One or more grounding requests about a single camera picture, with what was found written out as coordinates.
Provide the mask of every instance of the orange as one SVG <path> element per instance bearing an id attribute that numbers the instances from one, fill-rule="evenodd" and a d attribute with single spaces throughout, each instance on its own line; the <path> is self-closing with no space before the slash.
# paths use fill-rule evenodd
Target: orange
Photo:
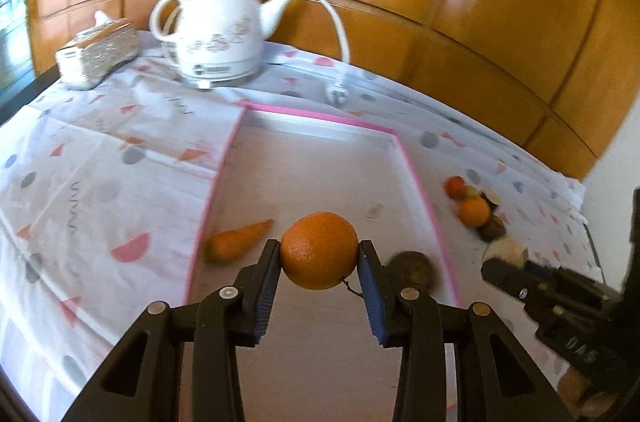
<path id="1" fill-rule="evenodd" d="M 467 227 L 482 227 L 491 217 L 489 204 L 483 198 L 465 198 L 460 202 L 458 218 Z"/>
<path id="2" fill-rule="evenodd" d="M 299 219 L 280 242 L 284 273 L 299 287 L 310 290 L 335 287 L 353 272 L 357 260 L 356 230 L 328 211 Z"/>

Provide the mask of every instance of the electric kettle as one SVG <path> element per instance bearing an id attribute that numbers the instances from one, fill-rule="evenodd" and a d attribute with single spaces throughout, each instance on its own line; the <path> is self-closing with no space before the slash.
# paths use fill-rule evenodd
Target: electric kettle
<path id="1" fill-rule="evenodd" d="M 176 0 L 180 15 L 173 34 L 160 25 L 159 0 L 149 19 L 151 33 L 160 41 L 175 43 L 175 64 L 198 88 L 210 83 L 242 78 L 261 67 L 264 40 L 280 23 L 290 0 Z"/>

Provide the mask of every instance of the kiwi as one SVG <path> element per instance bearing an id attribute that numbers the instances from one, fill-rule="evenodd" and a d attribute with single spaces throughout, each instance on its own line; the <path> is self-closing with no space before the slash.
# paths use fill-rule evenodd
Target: kiwi
<path id="1" fill-rule="evenodd" d="M 478 227 L 476 231 L 483 242 L 493 242 L 507 234 L 504 222 L 496 215 L 491 215 L 489 221 L 482 227 Z"/>
<path id="2" fill-rule="evenodd" d="M 403 285 L 426 293 L 436 287 L 437 273 L 431 259 L 418 251 L 403 251 L 392 256 L 386 266 L 396 271 Z"/>

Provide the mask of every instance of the tissue box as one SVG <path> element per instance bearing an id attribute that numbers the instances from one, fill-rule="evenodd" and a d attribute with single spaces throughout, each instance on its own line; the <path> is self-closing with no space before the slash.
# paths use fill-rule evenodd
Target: tissue box
<path id="1" fill-rule="evenodd" d="M 138 56 L 138 35 L 128 20 L 111 20 L 76 34 L 56 52 L 60 80 L 90 90 L 119 66 Z"/>

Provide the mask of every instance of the tablecloth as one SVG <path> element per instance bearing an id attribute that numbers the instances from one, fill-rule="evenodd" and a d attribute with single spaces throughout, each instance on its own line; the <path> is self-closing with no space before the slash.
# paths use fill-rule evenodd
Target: tablecloth
<path id="1" fill-rule="evenodd" d="M 482 282 L 486 244 L 456 219 L 442 182 L 460 174 L 492 188 L 497 214 L 531 259 L 601 279 L 578 181 L 465 115 L 336 60 L 270 43 L 257 77 L 201 92 L 142 39 L 142 56 L 96 89 L 56 83 L 0 128 L 2 302 L 72 393 L 146 304 L 182 301 L 209 192 L 247 101 L 398 132 L 440 221 L 463 304 L 491 304 L 557 381 L 564 364 L 534 339 L 522 306 Z M 325 87 L 340 74 L 350 98 L 337 108 Z"/>

